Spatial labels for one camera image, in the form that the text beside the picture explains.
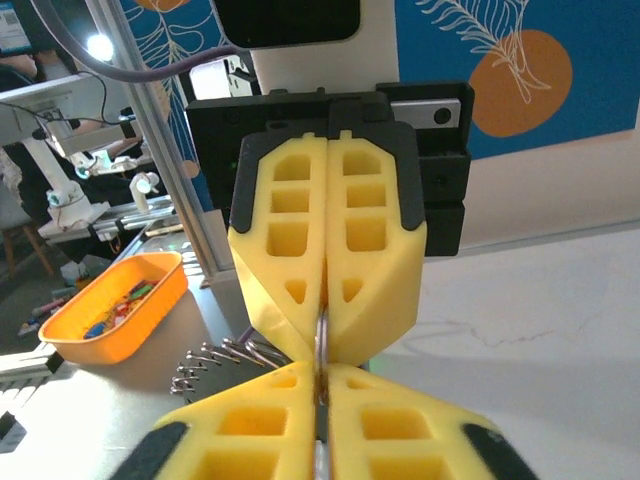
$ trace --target metal pole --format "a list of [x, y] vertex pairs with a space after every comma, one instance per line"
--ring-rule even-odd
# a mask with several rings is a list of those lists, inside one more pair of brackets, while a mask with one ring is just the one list
[[[129, 70], [146, 69], [120, 1], [87, 0], [87, 6], [98, 30], [113, 42], [114, 60], [118, 66]], [[217, 238], [204, 220], [193, 184], [182, 169], [182, 155], [151, 86], [125, 83], [123, 87], [202, 271], [207, 279], [212, 279], [217, 272], [228, 268], [224, 261], [227, 240]]]

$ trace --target white tabletop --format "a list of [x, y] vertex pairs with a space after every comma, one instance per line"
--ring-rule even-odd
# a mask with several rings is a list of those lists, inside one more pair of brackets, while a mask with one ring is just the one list
[[639, 479], [640, 230], [600, 233], [428, 262], [372, 370], [489, 417], [542, 480]]
[[[639, 479], [640, 230], [591, 233], [429, 261], [417, 325], [372, 371], [489, 417], [541, 480]], [[35, 393], [0, 477], [107, 478], [181, 404], [185, 350], [243, 328], [191, 280], [131, 359], [65, 364]]]

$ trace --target white wall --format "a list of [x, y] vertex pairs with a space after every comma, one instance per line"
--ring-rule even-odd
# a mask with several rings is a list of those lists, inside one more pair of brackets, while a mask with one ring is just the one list
[[640, 219], [638, 123], [634, 131], [472, 162], [462, 246]]

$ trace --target metal spring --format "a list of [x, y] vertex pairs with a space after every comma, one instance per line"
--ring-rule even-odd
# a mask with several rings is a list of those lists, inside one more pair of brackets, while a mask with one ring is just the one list
[[185, 363], [180, 362], [176, 368], [179, 375], [171, 379], [170, 392], [172, 395], [195, 393], [194, 383], [199, 380], [199, 372], [208, 372], [210, 368], [221, 367], [223, 362], [252, 362], [263, 368], [274, 370], [287, 365], [291, 361], [273, 346], [257, 340], [239, 343], [225, 338], [220, 346], [204, 342], [199, 351], [189, 350], [185, 356]]

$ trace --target orange circle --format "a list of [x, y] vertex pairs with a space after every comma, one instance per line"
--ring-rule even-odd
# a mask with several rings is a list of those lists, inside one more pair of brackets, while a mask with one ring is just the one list
[[[501, 40], [503, 45], [508, 42], [509, 37]], [[499, 57], [485, 55], [469, 83], [476, 92], [473, 121], [492, 137], [510, 137], [541, 125], [560, 109], [571, 89], [571, 59], [555, 38], [538, 30], [524, 30], [522, 45], [530, 73], [525, 70], [520, 78], [533, 84], [537, 79], [550, 88], [525, 87], [528, 95], [525, 92], [523, 96], [510, 65], [493, 66]]]
[[136, 0], [138, 5], [154, 12], [167, 12], [188, 2], [189, 0]]
[[194, 179], [200, 174], [200, 166], [193, 160], [185, 160], [182, 162], [182, 171], [189, 179]]

